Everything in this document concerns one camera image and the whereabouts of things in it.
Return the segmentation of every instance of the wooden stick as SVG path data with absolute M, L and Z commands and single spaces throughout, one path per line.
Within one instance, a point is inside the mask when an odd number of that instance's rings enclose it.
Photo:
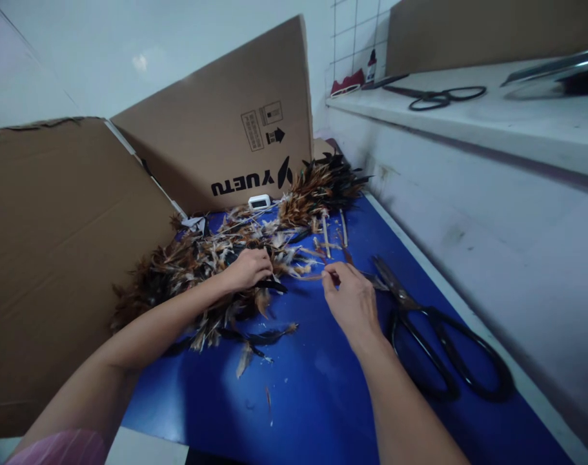
M 341 213 L 341 225 L 343 226 L 343 245 L 347 247 L 347 228 L 345 227 L 345 215 L 341 209 L 339 209 L 339 213 Z
M 324 215 L 321 216 L 321 224 L 324 226 L 324 243 L 328 244 L 328 227 L 326 226 L 326 217 Z M 330 256 L 330 247 L 328 246 L 326 246 L 326 256 L 332 258 Z

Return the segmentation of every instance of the small white device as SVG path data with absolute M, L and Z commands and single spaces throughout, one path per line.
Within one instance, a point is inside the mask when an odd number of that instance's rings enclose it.
M 253 210 L 261 210 L 265 207 L 270 206 L 270 196 L 268 194 L 262 194 L 260 196 L 253 196 L 248 199 L 248 206 Z

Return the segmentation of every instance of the cardboard flap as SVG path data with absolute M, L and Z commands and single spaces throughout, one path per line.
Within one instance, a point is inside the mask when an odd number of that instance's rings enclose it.
M 173 212 L 101 119 L 0 130 L 0 437 L 107 339 L 111 284 L 170 241 Z
M 298 16 L 112 118 L 187 214 L 279 198 L 311 157 Z

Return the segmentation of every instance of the tile grout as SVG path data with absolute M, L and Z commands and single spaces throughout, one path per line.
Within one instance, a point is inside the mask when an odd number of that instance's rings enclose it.
M 337 32 L 337 8 L 336 7 L 337 7 L 337 0 L 334 0 L 334 10 L 333 10 L 334 29 L 332 30 L 332 32 L 334 33 L 333 37 L 337 36 L 336 35 L 336 32 Z M 336 78 L 337 78 L 337 72 L 334 69 L 334 64 L 336 63 L 336 61 L 337 61 L 337 39 L 334 39 L 332 41 L 332 63 L 331 63 L 332 64 L 332 82 L 335 82 Z
M 371 45 L 371 46 L 368 46 L 368 47 L 362 48 L 361 50 L 359 50 L 359 51 L 357 51 L 357 52 L 354 52 L 354 53 L 353 53 L 353 54 L 351 54 L 351 55 L 346 55 L 346 56 L 344 56 L 344 57 L 342 57 L 342 58 L 339 58 L 338 60 L 331 61 L 329 64 L 330 64 L 330 65 L 333 65 L 333 64 L 335 64 L 335 63 L 338 63 L 338 62 L 340 62 L 340 61 L 343 61 L 344 59 L 347 59 L 347 58 L 349 58 L 349 57 L 353 57 L 353 56 L 354 56 L 354 55 L 356 55 L 356 54 L 359 54 L 359 53 L 362 53 L 362 52 L 366 52 L 366 51 L 368 51 L 368 50 L 371 50 L 371 49 L 375 48 L 377 45 L 381 45 L 381 44 L 383 44 L 383 43 L 386 43 L 386 42 L 388 42 L 388 41 L 387 41 L 387 40 L 385 40 L 385 41 L 382 41 L 382 42 L 377 42 L 375 45 Z
M 337 36 L 340 36 L 340 35 L 344 34 L 345 32 L 351 31 L 352 29 L 356 29 L 357 27 L 362 26 L 363 24 L 367 24 L 369 21 L 373 21 L 374 19 L 377 20 L 377 17 L 370 17 L 369 19 L 364 20 L 362 23 L 355 24 L 354 26 L 348 27 L 348 29 L 343 29 L 341 32 L 336 32 L 330 38 L 333 39 L 333 38 L 335 38 Z M 337 30 L 336 21 L 335 21 L 334 29 L 335 29 L 335 31 Z
M 376 44 L 378 42 L 378 23 L 380 22 L 380 3 L 381 2 L 382 2 L 382 0 L 378 0 L 378 15 L 376 16 L 376 32 L 373 35 L 373 48 L 376 48 Z
M 354 55 L 356 54 L 356 29 L 358 29 L 358 0 L 356 0 L 356 6 L 354 7 L 354 44 L 352 45 L 352 72 L 350 73 L 350 76 L 354 74 Z

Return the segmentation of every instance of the pink sleeve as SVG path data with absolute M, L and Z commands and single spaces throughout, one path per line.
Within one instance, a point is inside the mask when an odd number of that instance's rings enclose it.
M 100 434 L 77 429 L 39 440 L 6 465 L 103 465 L 105 460 L 105 443 Z

